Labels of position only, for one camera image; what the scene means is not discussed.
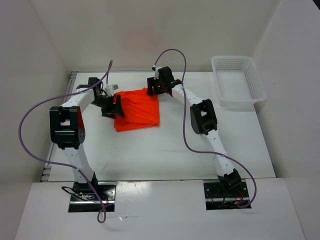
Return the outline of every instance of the mesh basket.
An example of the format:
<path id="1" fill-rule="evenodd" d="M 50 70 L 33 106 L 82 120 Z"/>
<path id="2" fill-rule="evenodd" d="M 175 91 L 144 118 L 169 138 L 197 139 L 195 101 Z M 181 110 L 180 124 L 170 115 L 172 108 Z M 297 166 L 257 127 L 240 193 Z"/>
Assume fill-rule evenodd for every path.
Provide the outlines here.
<path id="1" fill-rule="evenodd" d="M 266 100 L 266 91 L 251 57 L 214 56 L 211 63 L 221 105 L 243 106 Z"/>

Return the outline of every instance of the orange cloth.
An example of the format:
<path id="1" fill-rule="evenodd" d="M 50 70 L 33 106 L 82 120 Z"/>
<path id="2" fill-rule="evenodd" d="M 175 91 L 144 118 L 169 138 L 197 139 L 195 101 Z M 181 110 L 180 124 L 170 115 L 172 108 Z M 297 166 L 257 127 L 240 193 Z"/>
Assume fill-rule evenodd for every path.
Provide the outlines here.
<path id="1" fill-rule="evenodd" d="M 156 127 L 160 122 L 159 100 L 157 95 L 147 95 L 147 89 L 120 91 L 121 107 L 124 116 L 115 116 L 114 127 L 117 132 Z"/>

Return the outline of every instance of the purple cable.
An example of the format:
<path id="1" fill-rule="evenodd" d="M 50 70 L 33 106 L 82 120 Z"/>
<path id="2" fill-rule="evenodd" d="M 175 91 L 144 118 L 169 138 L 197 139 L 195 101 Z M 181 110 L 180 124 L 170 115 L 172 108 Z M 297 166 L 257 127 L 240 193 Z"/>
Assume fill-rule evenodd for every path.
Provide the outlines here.
<path id="1" fill-rule="evenodd" d="M 99 213 L 97 215 L 97 220 L 101 224 L 103 224 L 107 219 L 107 210 L 106 210 L 106 207 L 105 207 L 104 203 L 102 202 L 102 199 L 100 198 L 99 194 L 95 190 L 94 186 L 92 186 L 92 184 L 91 184 L 90 180 L 87 178 L 87 176 L 80 169 L 78 169 L 76 166 L 73 166 L 73 165 L 67 164 L 67 163 L 62 163 L 62 162 L 47 161 L 47 160 L 44 160 L 44 159 L 34 155 L 32 152 L 30 152 L 29 149 L 26 147 L 23 139 L 22 139 L 22 125 L 24 124 L 24 121 L 25 121 L 26 117 L 38 106 L 40 106 L 42 104 L 45 104 L 45 103 L 47 103 L 49 101 L 52 101 L 52 100 L 56 100 L 56 99 L 60 99 L 60 98 L 65 98 L 65 97 L 70 97 L 70 96 L 74 96 L 74 95 L 85 93 L 86 91 L 89 91 L 90 89 L 93 89 L 96 86 L 98 86 L 103 81 L 103 79 L 105 77 L 106 77 L 106 82 L 108 82 L 109 72 L 110 72 L 110 69 L 112 67 L 112 63 L 113 63 L 113 61 L 111 60 L 110 63 L 109 63 L 108 69 L 107 69 L 106 73 L 103 75 L 103 77 L 97 83 L 95 83 L 94 85 L 88 87 L 87 89 L 85 89 L 83 91 L 75 92 L 75 93 L 70 93 L 70 94 L 66 94 L 66 95 L 60 95 L 60 96 L 51 97 L 51 98 L 49 98 L 47 100 L 44 100 L 44 101 L 41 101 L 41 102 L 37 103 L 33 107 L 31 107 L 24 114 L 24 116 L 22 117 L 22 119 L 20 121 L 20 124 L 19 124 L 19 128 L 18 128 L 18 136 L 19 136 L 19 141 L 21 143 L 21 146 L 26 151 L 26 153 L 29 154 L 31 157 L 33 157 L 34 159 L 36 159 L 36 160 L 38 160 L 40 162 L 43 162 L 43 163 L 61 165 L 61 166 L 66 166 L 66 167 L 69 167 L 69 168 L 72 168 L 72 169 L 76 169 L 83 176 L 83 178 L 86 180 L 86 182 L 88 183 L 89 187 L 92 189 L 92 191 L 94 192 L 96 198 L 99 200 L 99 202 L 101 204 L 102 209 L 99 211 Z M 103 220 L 100 221 L 99 216 L 100 216 L 100 213 L 102 211 L 103 211 Z"/>
<path id="2" fill-rule="evenodd" d="M 163 51 L 159 56 L 158 58 L 156 59 L 154 65 L 157 64 L 158 60 L 160 59 L 160 57 L 168 52 L 168 51 L 176 51 L 178 53 L 180 53 L 184 59 L 184 69 L 183 69 L 183 74 L 182 74 L 182 79 L 181 79 L 181 86 L 182 86 L 182 91 L 183 91 L 183 96 L 184 96 L 184 108 L 183 108 L 183 127 L 182 127 L 182 133 L 183 133 L 183 141 L 184 141 L 184 144 L 185 146 L 191 151 L 191 152 L 194 152 L 194 153 L 197 153 L 197 154 L 216 154 L 216 155 L 220 155 L 220 156 L 223 156 L 225 157 L 226 159 L 229 159 L 233 162 L 235 162 L 236 164 L 240 165 L 250 176 L 250 178 L 252 179 L 253 181 L 253 185 L 254 185 L 254 193 L 253 193 L 253 197 L 251 198 L 251 200 L 245 204 L 245 205 L 240 205 L 240 202 L 237 204 L 237 207 L 239 208 L 246 208 L 248 207 L 256 198 L 256 195 L 257 195 L 257 183 L 256 183 L 256 180 L 254 179 L 254 176 L 252 176 L 251 172 L 249 172 L 249 170 L 243 165 L 241 164 L 239 161 L 233 159 L 232 157 L 229 157 L 227 155 L 224 155 L 223 153 L 221 152 L 217 152 L 217 151 L 198 151 L 198 150 L 194 150 L 192 149 L 189 145 L 188 145 L 188 142 L 187 142 L 187 138 L 186 138 L 186 115 L 187 115 L 187 96 L 186 96 L 186 91 L 184 89 L 184 79 L 185 79 L 185 74 L 186 74 L 186 69 L 187 69 L 187 60 L 186 60 L 186 56 L 183 54 L 182 51 L 178 50 L 178 49 L 175 49 L 175 48 L 170 48 L 170 49 L 167 49 L 165 51 Z"/>

